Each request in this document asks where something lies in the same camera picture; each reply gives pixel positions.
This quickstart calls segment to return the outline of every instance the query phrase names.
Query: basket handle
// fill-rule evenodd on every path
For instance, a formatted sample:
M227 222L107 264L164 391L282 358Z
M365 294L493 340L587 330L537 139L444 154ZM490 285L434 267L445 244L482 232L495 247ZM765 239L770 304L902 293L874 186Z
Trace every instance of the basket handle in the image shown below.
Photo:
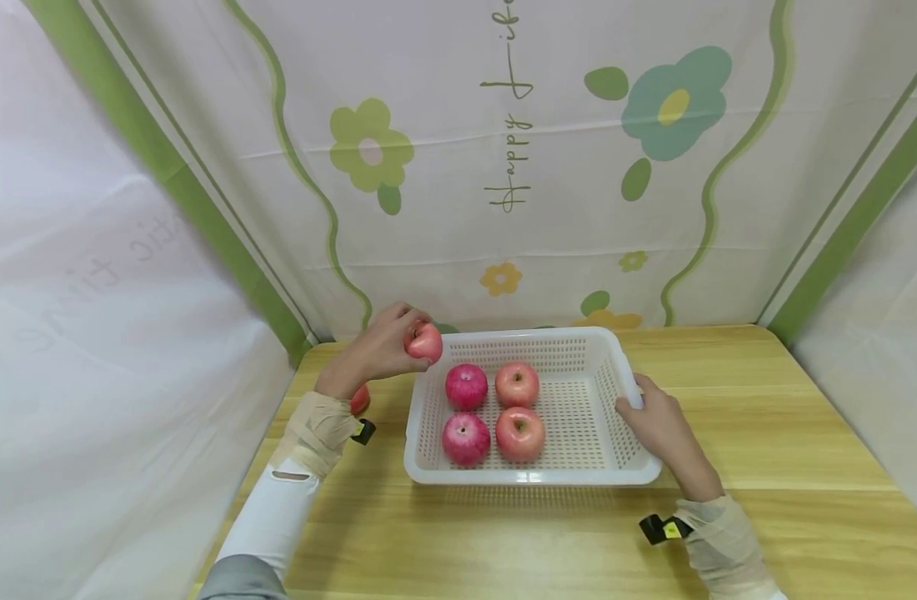
M642 410L642 394L638 392L638 384L635 383L633 368L629 365L629 359L622 354L622 360L619 361L619 379L622 380L622 389L625 391L625 399L629 400L629 406L635 410Z

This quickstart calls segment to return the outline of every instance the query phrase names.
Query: right hand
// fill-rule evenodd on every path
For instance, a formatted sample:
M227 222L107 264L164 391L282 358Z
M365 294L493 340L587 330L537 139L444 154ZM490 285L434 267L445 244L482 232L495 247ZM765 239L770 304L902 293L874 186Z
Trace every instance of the right hand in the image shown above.
M679 400L663 392L655 381L635 373L635 383L642 388L644 408L633 408L629 400L619 397L615 410L629 424L642 446L666 465L674 468L704 458L699 441L685 421Z
M722 479L705 458L699 440L685 421L679 400L655 385L655 381L635 373L642 388L644 408L634 409L623 397L615 400L615 410L650 453L672 469L686 500L708 502L723 497Z

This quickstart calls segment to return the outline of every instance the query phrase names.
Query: green stripe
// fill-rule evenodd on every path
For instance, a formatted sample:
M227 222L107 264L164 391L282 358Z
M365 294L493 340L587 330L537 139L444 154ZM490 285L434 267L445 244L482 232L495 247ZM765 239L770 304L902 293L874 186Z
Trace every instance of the green stripe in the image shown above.
M665 309L665 327L671 327L675 324L675 310L672 306L671 296L675 286L679 285L682 279L685 279L689 273L692 273L701 264L705 254L709 253L709 248L715 240L716 230L718 228L718 214L715 208L715 189L719 185L719 179L732 163L735 163L742 154L749 151L751 145L761 138L762 133L772 124L775 114L779 112L777 108L785 100L786 91L789 88L789 82L792 81L792 71L794 67L794 56L792 47L792 37L789 35L789 17L792 14L792 0L775 0L772 8L772 17L769 18L769 41L772 43L773 53L773 70L772 82L769 84L769 91L762 102L762 109L759 110L753 124L749 126L749 131L745 132L742 139L732 147L729 153L726 153L719 164L715 165L709 178L705 179L705 185L701 190L701 208L705 214L705 229L698 250L688 261L685 268L675 273L669 279L669 282L662 288L659 297L662 308Z
M866 162L868 162L871 153L875 151L875 148L878 146L879 142L882 141L884 133L889 131L889 127L892 127L892 122L895 120L896 116L899 116L902 107L905 107L905 103L909 101L909 97L912 97L912 93L914 92L915 88L917 88L917 71L915 71L915 75L912 77L912 81L909 82L905 90L902 91L902 94L899 96L899 101L895 102L895 106L892 107L892 110L889 110L889 114L884 118L882 125L878 127L875 135L873 135L873 138L871 138L869 141L869 145L865 146L865 150L860 154L858 162L855 164L855 166L852 167L852 170L849 171L849 175L845 177L845 181L842 182L842 185L840 185L839 189L835 192L835 196L832 197L832 202L830 202L829 206L825 208L823 213L821 213L819 221L816 222L816 225L812 227L812 232L809 233L808 237L805 239L804 244L802 244L802 247L799 248L799 252L795 254L795 257L789 264L788 269L785 270L785 274L782 274L782 278L779 280L779 285L775 286L775 290L772 292L772 295L769 296L768 301L766 301L762 306L762 312L759 314L758 318L756 318L756 322L762 321L764 312L769 309L769 305L772 304L772 302L775 300L775 297L779 296L779 290L782 289L782 286L785 285L786 280L788 280L789 276L791 276L795 265L799 264L799 260L801 260L802 255L804 255L808 248L812 245L816 235L819 234L819 230L825 225L825 221L829 220L829 215L832 214L832 211L838 206L839 201L842 200L842 197L845 195L845 191L849 190L849 185L855 181L855 178L859 175L862 167Z
M322 192L321 188L315 184L312 176L308 175L308 171L298 157L298 152L295 151L292 137L288 135L288 127L286 127L286 121L284 121L284 97L286 97L287 90L282 63L279 61L278 55L275 54L273 45L271 45L268 38L265 37L262 30L258 29L258 25L248 16L242 6L239 6L236 0L225 0L225 6L228 7L229 12L231 12L239 23L242 24L243 28L250 34L252 39L255 40L258 48L262 50L262 54L265 56L265 62L268 63L268 70L271 72L271 76L273 76L273 115L275 118L275 130L278 132L279 144L282 146L284 156L288 158L288 164L292 165L295 175L301 179L302 183L305 183L309 190L312 190L315 196L318 196L319 200L322 202L322 206L325 207L328 213L328 241L326 244L328 260L331 261L332 268L338 274L341 283L362 301L365 308L364 315L362 316L362 329L364 330L368 327L368 322L372 317L372 303L369 301L368 296L365 295L365 292L358 289L358 287L350 282L349 278L345 276L345 271L343 271L341 263L338 260L338 214L336 213L336 209L334 209L332 203L328 201L328 198L325 196L325 193Z
M224 261L297 365L309 348L302 323L264 276L208 192L162 131L77 0L24 0L79 80L156 181Z
M818 257L795 286L792 295L786 299L779 313L769 323L769 329L785 343L791 345L812 311L819 305L821 297L829 290L834 278L842 271L864 235L873 226L875 219L888 203L899 193L917 167L917 117L893 147L892 152L875 172L873 178L845 219L832 234L832 238L821 248Z

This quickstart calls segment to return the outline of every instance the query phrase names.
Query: gray sleeve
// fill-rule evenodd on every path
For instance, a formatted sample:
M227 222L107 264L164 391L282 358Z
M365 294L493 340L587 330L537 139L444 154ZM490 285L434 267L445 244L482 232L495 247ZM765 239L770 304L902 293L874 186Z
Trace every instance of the gray sleeve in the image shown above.
M262 558L237 554L212 565L198 600L288 600L288 594Z

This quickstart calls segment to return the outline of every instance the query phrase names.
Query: left hand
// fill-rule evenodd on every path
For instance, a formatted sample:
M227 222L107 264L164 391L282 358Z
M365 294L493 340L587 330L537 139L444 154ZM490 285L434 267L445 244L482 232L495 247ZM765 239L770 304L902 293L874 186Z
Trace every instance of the left hand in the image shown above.
M425 311L396 302L385 308L318 375L315 392L332 398L350 399L372 379L393 378L402 373L428 370L432 361L412 358L404 351L404 334L422 322L431 322Z

